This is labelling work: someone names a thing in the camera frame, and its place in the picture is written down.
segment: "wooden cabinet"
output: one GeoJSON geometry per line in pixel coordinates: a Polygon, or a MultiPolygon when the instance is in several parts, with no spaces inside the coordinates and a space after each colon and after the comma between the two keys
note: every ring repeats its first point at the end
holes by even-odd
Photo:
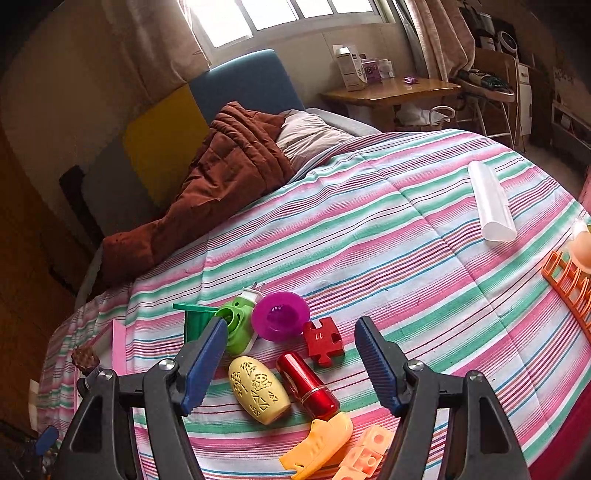
{"type": "Polygon", "coordinates": [[[74,309],[55,273],[75,284],[90,254],[41,200],[1,125],[0,172],[0,418],[25,429],[29,379],[39,380],[47,342],[74,309]]]}

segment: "purple bowl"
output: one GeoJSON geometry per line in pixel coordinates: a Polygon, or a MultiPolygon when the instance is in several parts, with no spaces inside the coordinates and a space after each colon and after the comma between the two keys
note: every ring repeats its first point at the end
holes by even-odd
{"type": "Polygon", "coordinates": [[[285,342],[302,333],[310,320],[310,307],[299,295],[278,291],[265,295],[252,311],[251,324],[258,336],[285,342]]]}

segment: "gray cushion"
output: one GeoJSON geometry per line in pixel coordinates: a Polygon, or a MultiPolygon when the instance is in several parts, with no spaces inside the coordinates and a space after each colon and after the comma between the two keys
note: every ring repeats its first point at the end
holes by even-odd
{"type": "Polygon", "coordinates": [[[332,112],[327,112],[326,110],[320,110],[318,108],[308,108],[306,112],[318,115],[331,127],[339,128],[343,132],[347,132],[348,134],[353,135],[354,137],[365,137],[366,135],[375,135],[382,133],[377,128],[374,128],[370,125],[363,124],[361,122],[358,122],[357,120],[353,120],[352,118],[348,118],[346,116],[338,115],[332,112]]]}
{"type": "Polygon", "coordinates": [[[82,196],[105,236],[128,232],[161,214],[116,138],[84,177],[82,196]]]}

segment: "pink and green striped blanket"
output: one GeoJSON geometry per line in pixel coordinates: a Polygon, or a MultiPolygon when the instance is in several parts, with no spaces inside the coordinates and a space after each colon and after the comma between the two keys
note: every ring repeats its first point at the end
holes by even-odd
{"type": "MultiPolygon", "coordinates": [[[[176,252],[148,275],[95,298],[53,335],[39,396],[40,424],[63,434],[74,414],[75,345],[126,326],[128,373],[174,356],[183,341],[178,301],[218,306],[254,281],[290,290],[313,319],[331,316],[346,345],[342,364],[317,370],[355,425],[396,428],[382,408],[353,341],[371,316],[409,358],[464,375],[476,368],[496,390],[529,463],[551,442],[591,378],[591,346],[539,273],[583,208],[556,181],[502,145],[456,130],[381,134],[325,153],[303,178],[255,202],[176,252]],[[509,197],[518,239],[485,242],[467,165],[494,168],[509,197]]],[[[270,368],[280,352],[259,339],[251,355],[270,368]]],[[[278,457],[309,432],[294,404],[270,427],[238,404],[222,361],[203,404],[186,420],[209,479],[287,479],[278,457]]],[[[142,411],[135,427],[146,478],[157,478],[142,411]]],[[[437,476],[446,416],[437,419],[425,478],[437,476]]],[[[315,478],[328,479],[336,465],[315,478]]]]}

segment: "green plastic piece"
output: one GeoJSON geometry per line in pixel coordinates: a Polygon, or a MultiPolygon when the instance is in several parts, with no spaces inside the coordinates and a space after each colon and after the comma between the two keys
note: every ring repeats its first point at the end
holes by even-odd
{"type": "Polygon", "coordinates": [[[232,356],[239,356],[250,350],[254,342],[255,332],[251,325],[252,311],[255,304],[240,296],[222,305],[215,312],[228,324],[228,345],[226,352],[232,356]]]}
{"type": "Polygon", "coordinates": [[[184,310],[184,342],[197,340],[213,315],[217,312],[217,307],[206,307],[204,305],[193,305],[190,303],[173,303],[176,310],[184,310]]]}

